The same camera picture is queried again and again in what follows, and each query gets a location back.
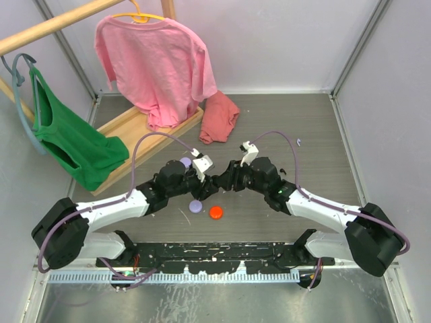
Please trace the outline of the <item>orange earbud case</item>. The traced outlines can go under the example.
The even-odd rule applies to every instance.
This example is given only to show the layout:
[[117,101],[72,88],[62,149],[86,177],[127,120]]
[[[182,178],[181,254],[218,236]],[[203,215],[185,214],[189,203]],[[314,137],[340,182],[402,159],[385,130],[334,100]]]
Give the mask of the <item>orange earbud case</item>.
[[220,206],[213,206],[209,210],[209,216],[215,220],[221,219],[223,214],[223,209]]

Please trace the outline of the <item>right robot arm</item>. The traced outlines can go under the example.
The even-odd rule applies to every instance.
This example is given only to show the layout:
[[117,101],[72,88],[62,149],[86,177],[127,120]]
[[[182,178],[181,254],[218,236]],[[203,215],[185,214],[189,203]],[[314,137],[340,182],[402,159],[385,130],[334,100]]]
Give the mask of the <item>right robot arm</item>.
[[317,258],[339,258],[381,277],[394,259],[408,249],[406,237],[379,206],[367,203],[357,207],[324,199],[283,179],[283,173],[268,157],[258,157],[249,164],[231,161],[226,171],[213,180],[226,191],[258,192],[274,211],[332,229],[330,234],[314,231],[296,247],[296,259],[301,264],[310,265]]

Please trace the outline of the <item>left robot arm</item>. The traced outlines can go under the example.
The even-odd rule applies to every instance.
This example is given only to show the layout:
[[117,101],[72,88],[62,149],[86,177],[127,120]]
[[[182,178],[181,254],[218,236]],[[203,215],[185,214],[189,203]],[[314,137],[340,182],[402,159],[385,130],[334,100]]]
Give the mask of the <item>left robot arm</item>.
[[129,266],[135,258],[132,241],[123,232],[101,235],[97,230],[156,213],[176,196],[190,193],[196,200],[206,199],[218,191],[206,174],[211,168],[207,156],[189,166],[171,160],[151,180],[125,194],[92,203],[74,203],[69,197],[58,200],[31,233],[39,248],[38,269],[47,271],[44,262],[50,270],[60,269],[84,254]]

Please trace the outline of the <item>lilac earbud case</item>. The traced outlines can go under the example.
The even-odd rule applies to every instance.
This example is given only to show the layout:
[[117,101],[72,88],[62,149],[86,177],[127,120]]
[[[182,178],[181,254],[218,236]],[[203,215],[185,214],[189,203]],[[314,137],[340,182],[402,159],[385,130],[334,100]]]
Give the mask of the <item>lilac earbud case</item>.
[[200,213],[202,211],[203,205],[201,201],[194,200],[189,203],[189,211],[192,213]]
[[186,168],[189,168],[190,166],[191,166],[191,164],[192,164],[192,161],[191,161],[191,159],[190,158],[188,158],[188,157],[182,157],[181,159],[180,159],[180,162],[186,167]]

